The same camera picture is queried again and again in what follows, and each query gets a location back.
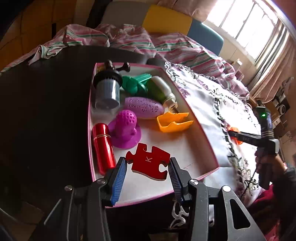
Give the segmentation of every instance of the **red puzzle piece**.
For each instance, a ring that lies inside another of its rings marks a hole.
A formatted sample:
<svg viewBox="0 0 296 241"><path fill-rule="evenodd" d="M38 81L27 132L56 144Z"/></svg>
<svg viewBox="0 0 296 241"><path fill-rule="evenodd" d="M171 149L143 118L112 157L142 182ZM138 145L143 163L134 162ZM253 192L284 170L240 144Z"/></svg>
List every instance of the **red puzzle piece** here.
<svg viewBox="0 0 296 241"><path fill-rule="evenodd" d="M152 147L151 152L147 152L147 145L139 143L134 155L130 151L127 152L126 161L128 164L133 164L131 168L133 172L140 173L153 180L164 181L168 171L160 172L159 165L163 164L166 167L169 164L170 153L155 146Z"/></svg>

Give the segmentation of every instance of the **purple toy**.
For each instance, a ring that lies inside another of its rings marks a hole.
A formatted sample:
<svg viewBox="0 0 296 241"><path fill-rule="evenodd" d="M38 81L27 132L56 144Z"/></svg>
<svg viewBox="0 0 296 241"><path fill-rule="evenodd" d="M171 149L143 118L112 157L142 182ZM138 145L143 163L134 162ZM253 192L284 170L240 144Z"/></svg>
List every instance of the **purple toy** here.
<svg viewBox="0 0 296 241"><path fill-rule="evenodd" d="M141 139L141 129L137 117L130 110L120 111L109 125L112 145L121 149L130 149Z"/></svg>
<svg viewBox="0 0 296 241"><path fill-rule="evenodd" d="M133 111L140 119L153 119L164 113L161 103L144 97L127 97L124 108Z"/></svg>

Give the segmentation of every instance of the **window pane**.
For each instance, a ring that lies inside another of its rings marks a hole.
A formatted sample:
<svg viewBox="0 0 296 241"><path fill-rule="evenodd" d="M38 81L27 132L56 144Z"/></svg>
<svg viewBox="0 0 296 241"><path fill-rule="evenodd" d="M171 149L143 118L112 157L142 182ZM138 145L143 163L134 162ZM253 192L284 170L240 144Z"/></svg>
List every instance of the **window pane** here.
<svg viewBox="0 0 296 241"><path fill-rule="evenodd" d="M236 0L222 28L231 36L236 37L244 20L248 17L253 4L252 0Z"/></svg>
<svg viewBox="0 0 296 241"><path fill-rule="evenodd" d="M218 0L208 15L207 20L219 27L233 1L234 0Z"/></svg>
<svg viewBox="0 0 296 241"><path fill-rule="evenodd" d="M274 29L274 26L267 15L264 15L262 20L258 24L259 26L255 34L253 35L251 41L247 44L246 47L246 51L254 59L256 59L259 56Z"/></svg>
<svg viewBox="0 0 296 241"><path fill-rule="evenodd" d="M250 41L254 32L256 31L258 23L261 21L263 14L263 10L256 4L242 31L237 37L237 41L240 43L242 47L245 48L247 46L248 42Z"/></svg>
<svg viewBox="0 0 296 241"><path fill-rule="evenodd" d="M273 21L273 23L276 24L278 20L276 14L262 0L256 0L256 2L260 5L261 8L263 8L263 10L266 12L267 16L269 16L269 18Z"/></svg>

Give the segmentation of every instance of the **red lipstick tube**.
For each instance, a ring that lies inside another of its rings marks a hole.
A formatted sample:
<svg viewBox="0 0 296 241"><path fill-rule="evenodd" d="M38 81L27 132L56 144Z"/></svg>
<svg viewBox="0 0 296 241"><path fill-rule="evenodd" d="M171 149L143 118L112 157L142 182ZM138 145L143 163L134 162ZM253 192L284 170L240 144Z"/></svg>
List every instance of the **red lipstick tube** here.
<svg viewBox="0 0 296 241"><path fill-rule="evenodd" d="M104 123L98 123L93 127L92 134L99 172L105 176L108 169L116 166L108 126Z"/></svg>

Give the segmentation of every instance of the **person's hand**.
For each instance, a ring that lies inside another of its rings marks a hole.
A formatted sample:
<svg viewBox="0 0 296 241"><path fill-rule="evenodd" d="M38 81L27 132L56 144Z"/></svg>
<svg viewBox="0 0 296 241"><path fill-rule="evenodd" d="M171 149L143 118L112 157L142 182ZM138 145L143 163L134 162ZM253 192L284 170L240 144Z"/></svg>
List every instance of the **person's hand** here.
<svg viewBox="0 0 296 241"><path fill-rule="evenodd" d="M284 165L281 157L279 154L276 155L266 155L266 156L259 156L259 151L255 152L256 156L256 172L258 174L261 173L262 164L271 164L272 166L272 172L273 172L273 181L278 179L287 169L287 167Z"/></svg>

